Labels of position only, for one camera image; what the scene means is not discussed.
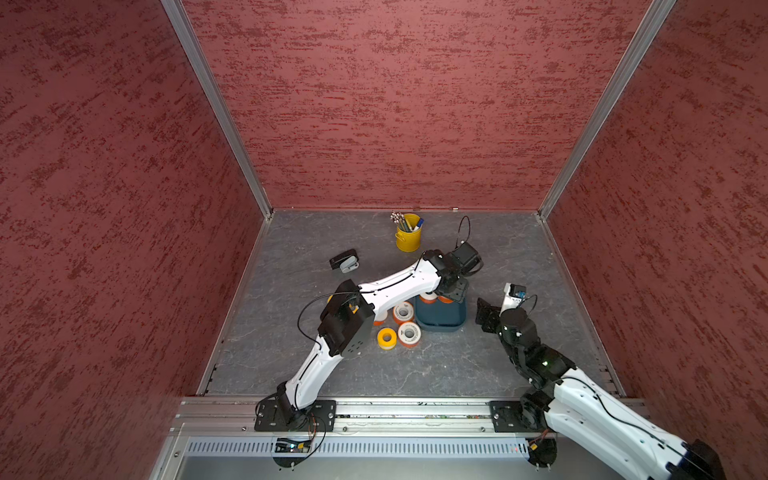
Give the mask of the teal storage box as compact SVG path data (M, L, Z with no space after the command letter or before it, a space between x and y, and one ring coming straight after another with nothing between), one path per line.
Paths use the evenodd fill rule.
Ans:
M434 303L425 303L418 296L414 309L415 322L425 331L454 332L460 329L467 319L466 301L445 303L436 300Z

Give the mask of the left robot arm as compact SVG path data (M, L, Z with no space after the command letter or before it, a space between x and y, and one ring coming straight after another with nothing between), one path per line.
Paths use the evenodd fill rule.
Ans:
M297 424L308 415L338 363L367 342L377 315L426 293L461 301L468 290L468 278L482 266L478 251L464 242L447 253L428 250L414 264L383 279L361 285L346 280L333 293L322 295L326 305L312 350L296 374L279 384L275 392L284 421Z

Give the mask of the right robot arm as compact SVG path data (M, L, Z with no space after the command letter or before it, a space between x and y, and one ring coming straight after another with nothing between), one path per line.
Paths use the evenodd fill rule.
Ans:
M686 442L607 393L559 351L544 344L514 299L511 308L477 301L475 322L499 339L531 387L520 398L521 423L561 434L625 479L724 479L719 455L701 440Z

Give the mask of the orange tape roll bottom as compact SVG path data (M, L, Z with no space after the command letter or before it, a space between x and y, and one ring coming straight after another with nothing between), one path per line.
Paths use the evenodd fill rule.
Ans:
M415 347L421 338L421 329L415 322L404 322L398 328L398 340L406 348Z

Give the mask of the yellow tape roll bottom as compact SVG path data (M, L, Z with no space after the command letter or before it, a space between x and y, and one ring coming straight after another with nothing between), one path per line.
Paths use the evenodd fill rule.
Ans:
M385 351L392 350L398 343L398 332L392 328L382 328L377 333L378 346Z

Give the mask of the yellow pen cup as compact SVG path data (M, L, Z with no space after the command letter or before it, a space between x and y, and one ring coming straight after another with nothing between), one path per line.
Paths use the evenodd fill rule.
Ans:
M422 227L419 231L413 233L405 233L398 228L395 233L396 247L405 253L415 252L421 245Z

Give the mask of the pens in cup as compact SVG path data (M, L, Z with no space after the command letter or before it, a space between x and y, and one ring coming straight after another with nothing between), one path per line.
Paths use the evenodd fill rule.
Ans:
M419 231L424 223L424 219L419 215L403 212L392 212L390 219L397 225L397 228L405 233Z

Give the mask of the black grey stapler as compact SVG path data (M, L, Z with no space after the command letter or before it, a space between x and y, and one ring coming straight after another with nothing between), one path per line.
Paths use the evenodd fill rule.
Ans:
M355 249L348 249L332 257L329 264L332 270L347 274L359 267L359 256Z

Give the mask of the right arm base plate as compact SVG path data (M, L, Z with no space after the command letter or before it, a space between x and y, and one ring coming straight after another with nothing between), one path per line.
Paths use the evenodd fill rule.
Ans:
M542 427L533 408L522 401L496 400L488 403L496 433L533 434Z

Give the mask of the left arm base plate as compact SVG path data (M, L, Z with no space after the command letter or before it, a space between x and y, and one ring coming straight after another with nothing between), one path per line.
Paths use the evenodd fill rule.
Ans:
M304 409L296 409L287 400L265 398L255 407L253 429L256 432L320 432L334 429L337 402L316 400Z

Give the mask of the right corner aluminium post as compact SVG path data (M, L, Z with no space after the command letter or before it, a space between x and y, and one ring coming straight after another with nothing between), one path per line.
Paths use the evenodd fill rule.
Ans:
M675 0L653 0L650 2L585 127L538 210L539 217L543 222L548 221L568 183L621 98L675 4Z

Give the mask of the corner aluminium post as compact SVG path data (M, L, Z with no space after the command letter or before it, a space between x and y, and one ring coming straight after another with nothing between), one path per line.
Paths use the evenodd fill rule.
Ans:
M208 100L225 139L228 142L230 150L240 167L246 183L259 206L262 216L267 221L271 221L273 217L273 207L268 200L266 191L253 167L246 146L239 134L220 88L217 85L213 71L205 57L183 3L178 0L162 0L161 4Z
M675 0L653 0L650 2L585 127L538 210L539 217L543 222L548 221L568 183L621 98L675 4Z

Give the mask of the aluminium front rail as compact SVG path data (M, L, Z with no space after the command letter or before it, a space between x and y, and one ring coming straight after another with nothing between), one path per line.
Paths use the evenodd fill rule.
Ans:
M187 436L272 435L274 437L518 437L533 434L496 433L485 398L338 397L331 432L256 432L255 397L186 397L170 432Z

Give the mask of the left corner aluminium post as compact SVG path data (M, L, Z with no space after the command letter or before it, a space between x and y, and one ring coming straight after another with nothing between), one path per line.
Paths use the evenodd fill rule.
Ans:
M217 85L213 71L205 57L183 3L178 0L162 0L161 4L208 100L225 139L228 142L230 150L240 167L246 183L259 206L262 216L267 221L271 221L273 217L273 207L268 200L266 191L253 167L246 146L239 134L220 88Z

